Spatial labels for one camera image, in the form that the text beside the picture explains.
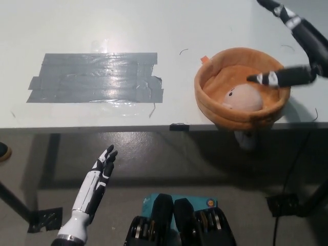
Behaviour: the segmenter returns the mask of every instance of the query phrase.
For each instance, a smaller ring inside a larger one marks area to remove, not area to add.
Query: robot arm
[[[98,158],[85,177],[72,208],[70,220],[60,229],[52,246],[83,246],[86,244],[87,226],[91,224],[105,193],[109,177],[114,169],[117,151],[109,146]]]
[[[309,58],[309,65],[284,68],[247,77],[248,81],[272,87],[290,87],[314,82],[317,75],[328,77],[328,40],[306,19],[273,0],[258,3],[281,19]]]

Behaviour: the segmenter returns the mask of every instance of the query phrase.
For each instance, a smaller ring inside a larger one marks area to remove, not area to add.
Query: wire
[[[289,177],[290,175],[292,174],[295,166],[296,166],[296,163],[297,163],[297,160],[300,156],[300,154],[303,152],[308,140],[309,140],[309,137],[310,137],[310,134],[311,134],[311,131],[309,131],[305,137],[305,139],[303,140],[303,142],[301,143],[297,153],[296,153],[296,156],[291,164],[291,167],[289,168],[288,172],[287,172],[287,175],[286,175],[286,178],[285,178],[285,181],[283,183],[283,187],[282,187],[282,192],[281,194],[283,195],[286,191],[286,187],[287,187],[287,184],[288,184],[288,180],[289,180]],[[277,239],[277,231],[278,231],[278,225],[279,225],[279,218],[280,218],[280,214],[281,214],[281,207],[280,207],[280,211],[279,211],[279,215],[276,217],[276,221],[275,221],[275,227],[274,227],[274,230],[273,230],[273,246],[276,246],[276,239]]]

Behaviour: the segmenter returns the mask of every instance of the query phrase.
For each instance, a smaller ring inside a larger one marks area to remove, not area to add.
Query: concrete floor
[[[1,135],[13,155],[1,164],[0,180],[31,209],[63,207],[66,222],[85,174],[113,143],[119,155],[88,245],[123,245],[152,192],[217,197],[238,245],[272,245],[274,219],[265,197],[281,191],[306,133],[263,132],[254,154],[243,153],[233,134],[222,131]],[[311,134],[291,176],[289,190],[301,199],[328,177],[327,139],[328,131]],[[2,201],[0,211],[0,245],[50,245],[57,234],[27,234],[27,223]],[[277,245],[327,246],[327,231],[327,208],[308,218],[284,217]]]

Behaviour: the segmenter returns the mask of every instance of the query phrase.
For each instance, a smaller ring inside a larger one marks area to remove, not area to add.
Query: gray duct tape
[[[74,90],[74,89],[161,89],[162,81],[155,76],[133,78],[124,76],[92,77],[33,77],[29,90]]]
[[[28,103],[162,102],[157,53],[46,54]]]
[[[162,103],[163,89],[138,90],[33,90],[28,103],[91,103],[120,101],[133,103]]]
[[[133,62],[156,65],[157,53],[46,54],[42,65],[106,67]]]

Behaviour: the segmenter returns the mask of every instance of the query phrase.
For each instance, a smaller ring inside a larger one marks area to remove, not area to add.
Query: orange bowl
[[[205,62],[195,76],[198,107],[213,123],[231,130],[253,130],[271,126],[289,99],[290,88],[271,88],[248,82],[247,76],[281,69],[271,56],[249,48],[221,51]],[[263,109],[245,112],[222,105],[224,96],[240,84],[253,86],[262,96]]]

